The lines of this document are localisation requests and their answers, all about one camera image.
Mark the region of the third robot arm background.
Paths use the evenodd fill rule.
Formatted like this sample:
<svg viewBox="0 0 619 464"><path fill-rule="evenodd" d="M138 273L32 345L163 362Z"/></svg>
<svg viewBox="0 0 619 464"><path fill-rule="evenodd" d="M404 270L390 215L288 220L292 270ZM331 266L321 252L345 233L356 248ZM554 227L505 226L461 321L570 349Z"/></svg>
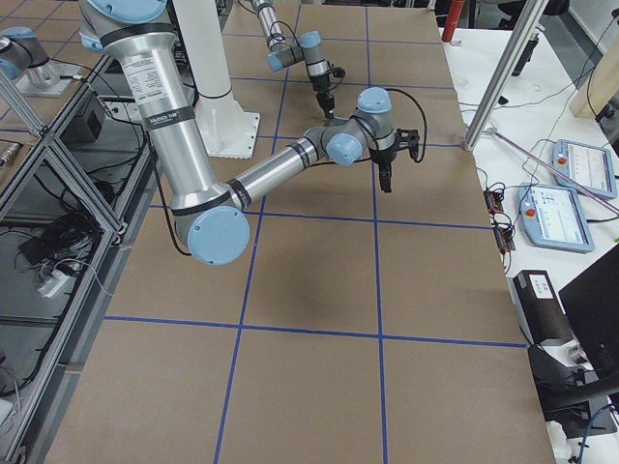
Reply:
<svg viewBox="0 0 619 464"><path fill-rule="evenodd" d="M26 26L1 31L1 71L11 81L25 74L30 84L39 90L60 82L57 67L35 32Z"/></svg>

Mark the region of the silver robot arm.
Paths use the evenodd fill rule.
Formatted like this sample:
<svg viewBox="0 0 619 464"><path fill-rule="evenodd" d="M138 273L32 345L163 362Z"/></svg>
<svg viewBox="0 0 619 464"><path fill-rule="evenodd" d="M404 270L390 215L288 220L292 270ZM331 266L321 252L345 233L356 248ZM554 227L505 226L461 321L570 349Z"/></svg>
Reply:
<svg viewBox="0 0 619 464"><path fill-rule="evenodd" d="M307 130L279 154L227 182L211 149L256 134L256 115L234 100L217 8L211 1L83 1L81 38L121 66L171 186L175 233L190 255L221 266L250 240L245 210L322 159L341 166L363 154L391 160L397 147L387 91L363 91L355 111Z"/></svg>
<svg viewBox="0 0 619 464"><path fill-rule="evenodd" d="M291 42L281 31L286 26L278 20L272 1L251 1L251 8L260 23L268 46L267 61L272 71L278 72L295 64L303 63L315 93L318 105L327 119L335 118L335 97L332 94L331 76L345 77L342 67L335 67L323 48L322 37L317 31L309 31L297 37L289 28Z"/></svg>

